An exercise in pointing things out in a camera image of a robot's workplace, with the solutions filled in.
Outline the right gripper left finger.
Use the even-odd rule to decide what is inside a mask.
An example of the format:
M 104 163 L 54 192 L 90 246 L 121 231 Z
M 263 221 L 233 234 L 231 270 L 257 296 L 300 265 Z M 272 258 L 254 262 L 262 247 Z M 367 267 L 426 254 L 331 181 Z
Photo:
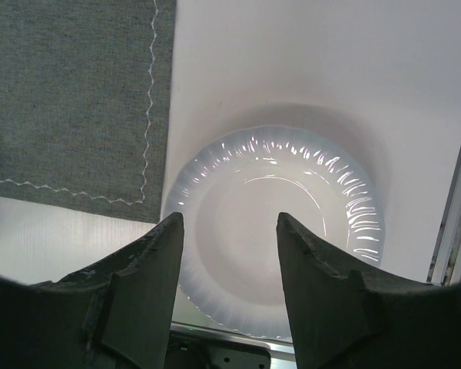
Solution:
M 56 282 L 0 277 L 0 368 L 161 368 L 184 246 L 174 212 Z

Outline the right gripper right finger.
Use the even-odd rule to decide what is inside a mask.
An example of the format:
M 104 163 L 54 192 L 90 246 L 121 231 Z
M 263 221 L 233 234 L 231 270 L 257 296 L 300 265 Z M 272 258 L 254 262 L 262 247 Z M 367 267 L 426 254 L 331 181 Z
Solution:
M 299 368 L 461 368 L 461 282 L 383 271 L 285 212 L 277 250 Z

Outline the white bowl plate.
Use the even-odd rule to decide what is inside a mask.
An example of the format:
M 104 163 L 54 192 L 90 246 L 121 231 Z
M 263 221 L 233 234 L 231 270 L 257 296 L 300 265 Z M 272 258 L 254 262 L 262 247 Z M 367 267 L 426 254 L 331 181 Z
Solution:
M 361 261 L 380 264 L 385 221 L 362 166 L 311 131 L 262 126 L 202 148 L 179 172 L 164 213 L 184 218 L 179 285 L 204 315 L 251 337 L 290 337 L 278 215 Z

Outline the grey cloth napkin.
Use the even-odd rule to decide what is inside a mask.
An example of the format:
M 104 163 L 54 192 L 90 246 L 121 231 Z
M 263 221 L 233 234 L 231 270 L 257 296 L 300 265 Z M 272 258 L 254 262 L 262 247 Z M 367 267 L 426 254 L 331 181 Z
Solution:
M 176 7 L 0 1 L 0 197 L 158 222 Z

